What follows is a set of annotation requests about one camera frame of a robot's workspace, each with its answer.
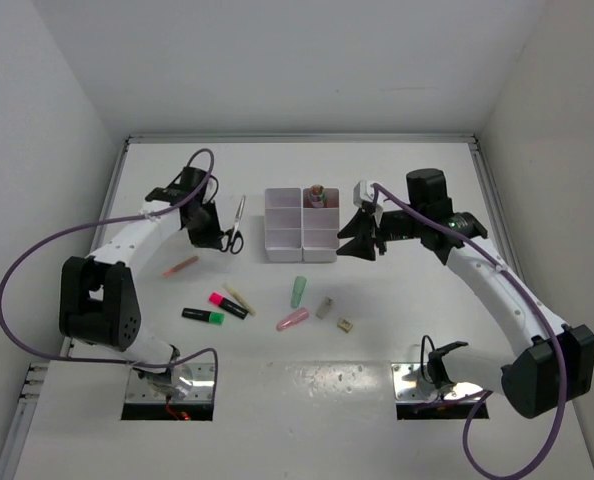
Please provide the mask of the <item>green translucent cap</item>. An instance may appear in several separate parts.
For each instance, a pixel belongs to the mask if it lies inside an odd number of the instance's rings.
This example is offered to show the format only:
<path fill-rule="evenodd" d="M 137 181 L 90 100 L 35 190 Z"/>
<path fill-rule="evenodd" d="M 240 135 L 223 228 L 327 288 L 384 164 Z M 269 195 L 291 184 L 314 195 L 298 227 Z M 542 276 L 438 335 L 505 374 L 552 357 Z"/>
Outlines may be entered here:
<path fill-rule="evenodd" d="M 304 276 L 297 276 L 293 283 L 290 306 L 297 309 L 301 305 L 302 297 L 305 291 L 307 279 Z"/>

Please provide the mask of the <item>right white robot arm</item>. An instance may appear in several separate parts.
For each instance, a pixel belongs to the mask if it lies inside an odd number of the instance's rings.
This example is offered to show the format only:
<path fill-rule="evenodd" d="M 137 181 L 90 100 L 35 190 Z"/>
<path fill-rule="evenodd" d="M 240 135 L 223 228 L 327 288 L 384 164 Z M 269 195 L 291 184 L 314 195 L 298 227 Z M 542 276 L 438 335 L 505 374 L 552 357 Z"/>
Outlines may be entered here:
<path fill-rule="evenodd" d="M 457 212 L 444 173 L 418 169 L 406 176 L 407 202 L 371 180 L 353 189 L 356 214 L 338 233 L 339 256 L 373 261 L 393 241 L 417 239 L 474 293 L 510 344 L 506 359 L 454 341 L 429 352 L 421 369 L 427 383 L 444 390 L 471 382 L 506 397 L 525 418 L 535 418 L 591 389 L 594 333 L 573 327 L 552 312 L 501 258 L 485 227 L 472 214 Z"/>

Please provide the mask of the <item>black handled scissors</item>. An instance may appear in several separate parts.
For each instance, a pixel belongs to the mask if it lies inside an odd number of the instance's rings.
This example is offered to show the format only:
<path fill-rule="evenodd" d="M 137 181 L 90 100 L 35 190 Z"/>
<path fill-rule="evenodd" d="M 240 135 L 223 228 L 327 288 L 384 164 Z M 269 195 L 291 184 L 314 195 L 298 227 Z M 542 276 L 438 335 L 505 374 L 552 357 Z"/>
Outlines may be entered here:
<path fill-rule="evenodd" d="M 237 255 L 244 247 L 244 238 L 241 232 L 241 221 L 243 219 L 245 204 L 246 196 L 243 195 L 237 207 L 232 226 L 223 234 L 222 246 L 220 249 L 222 253 Z"/>

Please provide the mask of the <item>small tan eraser block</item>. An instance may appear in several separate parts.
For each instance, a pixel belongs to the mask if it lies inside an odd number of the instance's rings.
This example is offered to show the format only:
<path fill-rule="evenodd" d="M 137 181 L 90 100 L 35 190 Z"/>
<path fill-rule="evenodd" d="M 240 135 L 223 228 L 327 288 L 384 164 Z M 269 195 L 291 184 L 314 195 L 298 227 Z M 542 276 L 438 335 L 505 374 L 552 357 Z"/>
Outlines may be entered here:
<path fill-rule="evenodd" d="M 345 333 L 349 333 L 353 328 L 353 324 L 344 318 L 340 318 L 337 322 L 337 327 Z"/>

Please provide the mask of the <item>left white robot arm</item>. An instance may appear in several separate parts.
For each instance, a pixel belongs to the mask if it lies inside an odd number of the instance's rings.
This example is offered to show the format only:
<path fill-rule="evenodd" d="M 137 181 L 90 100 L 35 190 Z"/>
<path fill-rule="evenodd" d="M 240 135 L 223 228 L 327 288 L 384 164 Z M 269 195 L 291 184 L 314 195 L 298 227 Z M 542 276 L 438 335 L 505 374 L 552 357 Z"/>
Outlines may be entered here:
<path fill-rule="evenodd" d="M 59 311 L 63 335 L 113 350 L 148 375 L 169 373 L 178 350 L 142 325 L 134 278 L 179 231 L 188 234 L 195 248 L 222 247 L 213 182 L 202 169 L 183 168 L 168 186 L 145 197 L 148 218 L 128 223 L 87 257 L 73 256 L 64 263 Z"/>

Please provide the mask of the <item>colourful glue stick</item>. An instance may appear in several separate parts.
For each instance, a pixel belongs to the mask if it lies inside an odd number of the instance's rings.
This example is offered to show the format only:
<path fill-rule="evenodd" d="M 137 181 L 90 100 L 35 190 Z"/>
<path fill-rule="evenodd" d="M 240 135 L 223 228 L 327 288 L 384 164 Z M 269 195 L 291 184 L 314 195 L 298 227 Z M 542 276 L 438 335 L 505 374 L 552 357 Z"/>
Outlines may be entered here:
<path fill-rule="evenodd" d="M 326 189 L 321 184 L 312 185 L 308 189 L 308 202 L 311 208 L 325 208 L 327 203 Z"/>

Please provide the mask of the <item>pink translucent cap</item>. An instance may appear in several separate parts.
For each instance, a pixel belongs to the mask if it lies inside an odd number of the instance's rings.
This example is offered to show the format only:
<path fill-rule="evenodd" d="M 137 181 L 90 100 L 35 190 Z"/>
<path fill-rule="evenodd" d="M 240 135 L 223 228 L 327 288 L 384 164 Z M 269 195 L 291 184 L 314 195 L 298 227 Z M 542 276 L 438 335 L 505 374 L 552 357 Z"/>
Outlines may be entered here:
<path fill-rule="evenodd" d="M 276 325 L 276 330 L 282 332 L 308 319 L 309 316 L 310 312 L 306 308 L 301 307 L 279 321 Z"/>

